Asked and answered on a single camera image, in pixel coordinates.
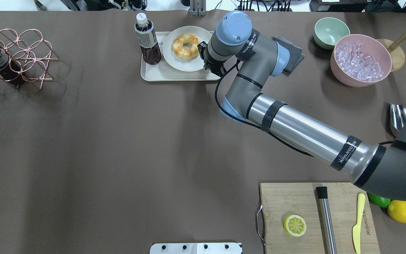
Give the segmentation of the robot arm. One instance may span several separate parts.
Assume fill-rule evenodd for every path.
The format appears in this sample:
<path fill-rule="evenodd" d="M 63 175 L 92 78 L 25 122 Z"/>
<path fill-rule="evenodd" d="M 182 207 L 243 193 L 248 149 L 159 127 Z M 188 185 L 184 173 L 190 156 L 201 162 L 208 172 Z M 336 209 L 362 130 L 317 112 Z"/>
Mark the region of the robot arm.
<path fill-rule="evenodd" d="M 204 68 L 219 77 L 227 74 L 223 65 L 231 56 L 243 61 L 222 103 L 225 115 L 325 161 L 364 191 L 406 201 L 406 124 L 390 147 L 369 145 L 262 94 L 269 76 L 292 72 L 304 54 L 282 37 L 253 29 L 242 11 L 226 13 L 198 48 Z"/>

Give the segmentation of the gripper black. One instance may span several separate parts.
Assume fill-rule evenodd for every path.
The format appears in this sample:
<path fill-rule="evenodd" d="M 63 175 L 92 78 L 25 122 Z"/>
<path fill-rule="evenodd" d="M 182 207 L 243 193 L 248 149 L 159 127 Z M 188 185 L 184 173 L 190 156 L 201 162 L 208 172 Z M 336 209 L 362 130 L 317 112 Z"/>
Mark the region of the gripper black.
<path fill-rule="evenodd" d="M 224 77 L 228 73 L 227 69 L 224 67 L 224 63 L 227 61 L 227 59 L 217 60 L 213 58 L 209 53 L 210 47 L 205 41 L 201 42 L 197 48 L 199 51 L 199 56 L 204 62 L 204 69 L 209 69 L 218 77 Z"/>

